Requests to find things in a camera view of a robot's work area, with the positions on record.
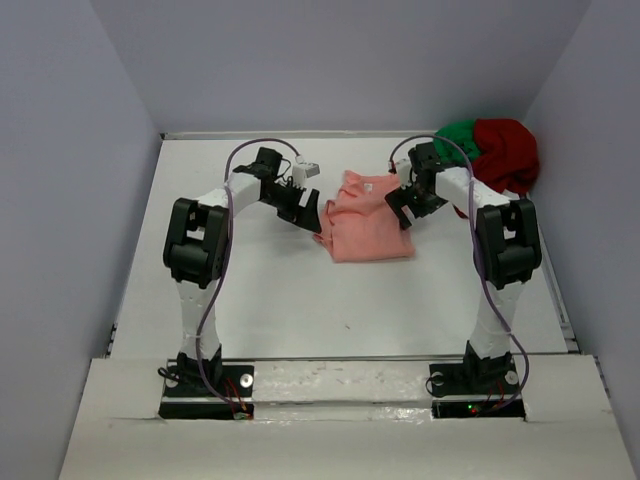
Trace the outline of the pink t shirt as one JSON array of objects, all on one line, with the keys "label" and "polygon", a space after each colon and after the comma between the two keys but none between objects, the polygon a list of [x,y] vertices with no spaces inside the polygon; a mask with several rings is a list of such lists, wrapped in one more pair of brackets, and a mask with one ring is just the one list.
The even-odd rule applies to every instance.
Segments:
[{"label": "pink t shirt", "polygon": [[321,232],[314,240],[336,263],[362,263],[410,258],[415,247],[409,232],[385,196],[400,183],[395,175],[365,176],[347,170],[333,199],[320,214]]}]

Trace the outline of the red t shirt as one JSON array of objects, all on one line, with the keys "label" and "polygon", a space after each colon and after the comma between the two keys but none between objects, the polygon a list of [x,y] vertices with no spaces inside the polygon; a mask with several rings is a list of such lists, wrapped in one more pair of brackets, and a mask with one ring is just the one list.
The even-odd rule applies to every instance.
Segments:
[{"label": "red t shirt", "polygon": [[481,155],[471,162],[474,176],[499,193],[526,196],[540,172],[533,134],[514,119],[475,121],[474,141]]}]

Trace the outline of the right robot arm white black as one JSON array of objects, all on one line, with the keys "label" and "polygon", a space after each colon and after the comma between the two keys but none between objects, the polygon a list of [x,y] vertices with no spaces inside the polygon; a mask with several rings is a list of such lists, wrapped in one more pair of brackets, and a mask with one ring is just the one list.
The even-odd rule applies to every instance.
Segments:
[{"label": "right robot arm white black", "polygon": [[513,331],[517,302],[542,262],[536,209],[526,198],[512,199],[479,180],[469,156],[459,166],[438,155],[442,138],[418,134],[401,143],[411,148],[405,159],[389,159],[399,185],[385,200],[408,229],[446,204],[469,222],[472,260],[482,293],[476,323],[457,363],[433,364],[426,382],[435,398],[492,395],[517,399],[527,374],[518,374],[512,352],[526,351]]}]

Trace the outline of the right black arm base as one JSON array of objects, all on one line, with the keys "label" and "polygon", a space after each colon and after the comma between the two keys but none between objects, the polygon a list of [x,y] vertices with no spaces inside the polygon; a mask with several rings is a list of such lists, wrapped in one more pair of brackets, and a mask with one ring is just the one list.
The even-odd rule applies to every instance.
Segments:
[{"label": "right black arm base", "polygon": [[524,420],[525,407],[519,392],[515,364],[497,375],[473,384],[461,363],[429,366],[425,390],[431,396],[431,414],[436,420],[515,418]]}]

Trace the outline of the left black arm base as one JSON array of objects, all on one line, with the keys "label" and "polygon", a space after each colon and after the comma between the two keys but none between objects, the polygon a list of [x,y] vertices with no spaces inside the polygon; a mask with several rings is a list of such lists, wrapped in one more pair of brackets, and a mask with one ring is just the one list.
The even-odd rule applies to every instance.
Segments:
[{"label": "left black arm base", "polygon": [[249,364],[223,364],[214,386],[218,396],[203,383],[199,373],[179,373],[175,361],[157,370],[163,379],[158,414],[165,420],[252,420],[255,368]]}]

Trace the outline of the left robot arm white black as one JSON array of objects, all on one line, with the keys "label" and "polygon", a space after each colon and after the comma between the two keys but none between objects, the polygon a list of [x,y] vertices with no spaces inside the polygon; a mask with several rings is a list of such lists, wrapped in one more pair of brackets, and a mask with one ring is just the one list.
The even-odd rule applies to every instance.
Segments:
[{"label": "left robot arm white black", "polygon": [[260,147],[253,162],[232,165],[244,148],[266,140],[249,140],[232,150],[220,187],[195,199],[179,198],[172,207],[163,249],[163,264],[178,290],[182,343],[174,370],[162,375],[178,384],[189,384],[195,392],[229,403],[218,390],[224,381],[222,344],[216,328],[215,305],[220,295],[234,242],[237,214],[255,203],[275,209],[278,218],[309,232],[321,230],[318,199],[313,189],[306,204],[301,203],[306,181],[320,173],[320,167],[303,159],[292,144],[271,141],[292,150],[294,159]]}]

